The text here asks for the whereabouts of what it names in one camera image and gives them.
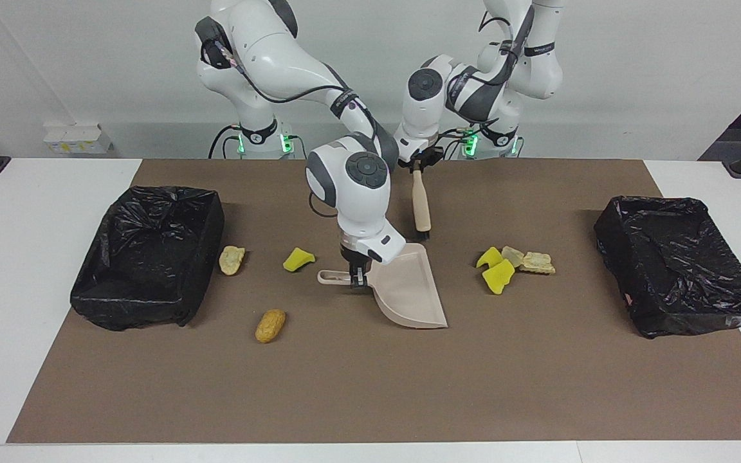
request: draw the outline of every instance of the green indicator light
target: green indicator light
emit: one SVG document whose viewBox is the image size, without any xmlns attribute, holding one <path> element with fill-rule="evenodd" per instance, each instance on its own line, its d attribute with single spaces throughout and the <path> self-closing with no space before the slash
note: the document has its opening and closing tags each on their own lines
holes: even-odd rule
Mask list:
<svg viewBox="0 0 741 463">
<path fill-rule="evenodd" d="M 279 134 L 280 137 L 282 137 L 282 150 L 285 152 L 285 154 L 288 154 L 289 152 L 293 152 L 293 141 L 288 140 L 288 137 L 286 137 L 285 134 Z"/>
<path fill-rule="evenodd" d="M 468 158 L 476 156 L 476 144 L 479 142 L 479 135 L 472 134 L 465 139 L 465 146 L 462 152 Z"/>
</svg>

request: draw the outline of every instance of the beige dustpan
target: beige dustpan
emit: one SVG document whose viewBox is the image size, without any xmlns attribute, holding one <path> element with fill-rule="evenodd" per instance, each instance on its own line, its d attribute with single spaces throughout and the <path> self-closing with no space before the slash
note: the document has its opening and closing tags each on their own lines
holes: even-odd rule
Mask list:
<svg viewBox="0 0 741 463">
<path fill-rule="evenodd" d="M 316 278 L 321 284 L 351 284 L 348 272 L 321 270 Z M 448 327 L 424 246 L 408 243 L 387 266 L 374 261 L 367 281 L 376 304 L 392 322 L 410 328 Z"/>
</svg>

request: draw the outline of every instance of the black plastic bag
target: black plastic bag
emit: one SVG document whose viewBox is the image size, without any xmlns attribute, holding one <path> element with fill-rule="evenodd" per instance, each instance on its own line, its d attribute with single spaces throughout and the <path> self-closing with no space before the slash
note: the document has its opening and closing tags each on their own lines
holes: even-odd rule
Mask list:
<svg viewBox="0 0 741 463">
<path fill-rule="evenodd" d="M 594 231 L 644 337 L 741 326 L 741 263 L 702 201 L 615 197 Z"/>
<path fill-rule="evenodd" d="M 208 290 L 223 228 L 215 191 L 130 188 L 103 217 L 71 305 L 112 331 L 152 323 L 185 326 Z"/>
</svg>

